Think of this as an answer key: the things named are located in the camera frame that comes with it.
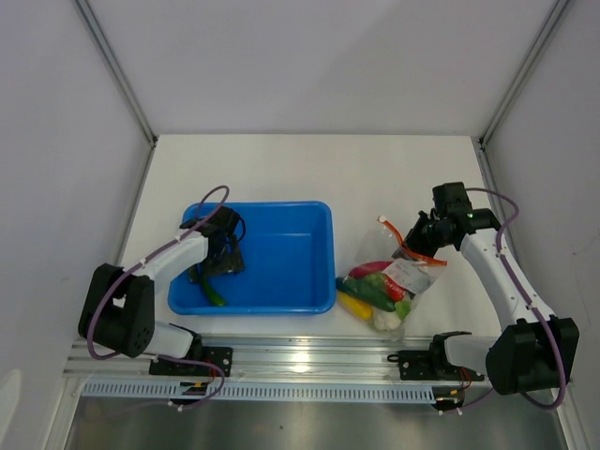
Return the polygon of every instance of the white tabletop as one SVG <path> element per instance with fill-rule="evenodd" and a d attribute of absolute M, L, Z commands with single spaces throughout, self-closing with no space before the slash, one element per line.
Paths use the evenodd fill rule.
<path fill-rule="evenodd" d="M 162 135 L 123 264 L 135 263 L 172 239 L 184 210 L 210 188 L 227 184 L 232 202 L 327 203 L 334 220 L 336 271 L 345 275 L 378 215 L 406 233 L 418 211 L 432 207 L 431 189 L 452 181 L 483 186 L 468 137 Z M 489 207 L 485 195 L 472 194 L 471 200 L 475 207 Z M 469 264 L 453 248 L 438 256 L 448 260 L 448 267 L 409 316 L 406 335 L 455 330 L 499 335 L 498 318 Z M 338 305 L 316 316 L 177 316 L 163 292 L 157 296 L 156 315 L 204 335 L 377 336 Z"/>

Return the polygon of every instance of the gray wall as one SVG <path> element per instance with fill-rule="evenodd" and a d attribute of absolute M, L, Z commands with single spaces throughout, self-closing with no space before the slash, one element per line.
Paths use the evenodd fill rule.
<path fill-rule="evenodd" d="M 92 0 L 157 133 L 479 135 L 554 0 Z"/>
<path fill-rule="evenodd" d="M 35 449 L 147 145 L 69 1 L 1 2 L 0 42 L 0 378 L 24 374 L 3 448 Z"/>
<path fill-rule="evenodd" d="M 517 249 L 532 284 L 581 339 L 572 384 L 600 446 L 600 7 L 577 0 L 489 150 L 522 208 Z"/>

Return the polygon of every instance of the metal frame edge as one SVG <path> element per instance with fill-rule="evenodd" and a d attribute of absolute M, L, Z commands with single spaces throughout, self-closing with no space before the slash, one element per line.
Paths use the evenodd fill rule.
<path fill-rule="evenodd" d="M 80 14 L 83 24 L 87 28 L 90 34 L 90 38 L 96 44 L 97 50 L 100 56 L 104 60 L 107 69 L 111 72 L 113 79 L 116 81 L 117 87 L 123 96 L 123 100 L 126 102 L 129 110 L 133 114 L 144 138 L 150 143 L 154 144 L 156 141 L 156 135 L 152 131 L 152 127 L 148 123 L 145 113 L 143 112 L 140 101 L 136 97 L 131 83 L 121 64 L 119 63 L 116 54 L 114 53 L 113 47 L 111 46 L 96 13 L 92 9 L 88 0 L 72 0 L 74 7 Z"/>
<path fill-rule="evenodd" d="M 533 69 L 539 62 L 540 57 L 548 46 L 551 38 L 554 36 L 556 30 L 559 28 L 559 25 L 562 23 L 568 7 L 572 3 L 574 3 L 573 0 L 557 0 L 549 14 L 546 16 L 544 23 L 542 23 L 533 43 L 525 53 L 525 57 L 521 61 L 517 73 L 508 85 L 508 89 L 504 92 L 500 104 L 494 111 L 494 114 L 483 133 L 481 145 L 484 149 L 487 147 L 489 140 L 494 135 L 496 129 L 498 129 L 504 117 L 512 109 L 515 100 L 531 77 Z"/>

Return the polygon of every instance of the blue tray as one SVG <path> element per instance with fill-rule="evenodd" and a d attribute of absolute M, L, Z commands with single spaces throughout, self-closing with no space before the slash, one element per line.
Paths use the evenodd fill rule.
<path fill-rule="evenodd" d="M 207 203 L 201 216 L 215 203 Z M 177 314 L 322 314 L 336 300 L 331 210 L 322 202 L 227 203 L 246 221 L 240 242 L 246 269 L 211 277 L 227 301 L 215 307 L 187 272 L 172 283 L 169 307 Z M 184 213 L 194 217 L 197 204 Z M 237 235 L 241 234 L 238 225 Z"/>

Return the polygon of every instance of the plastic bag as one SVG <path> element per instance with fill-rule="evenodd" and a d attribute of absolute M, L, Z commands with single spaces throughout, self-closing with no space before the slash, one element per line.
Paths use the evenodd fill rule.
<path fill-rule="evenodd" d="M 385 217 L 365 235 L 356 266 L 336 280 L 337 300 L 371 328 L 399 336 L 419 295 L 442 274 L 446 261 L 404 247 L 402 235 Z"/>

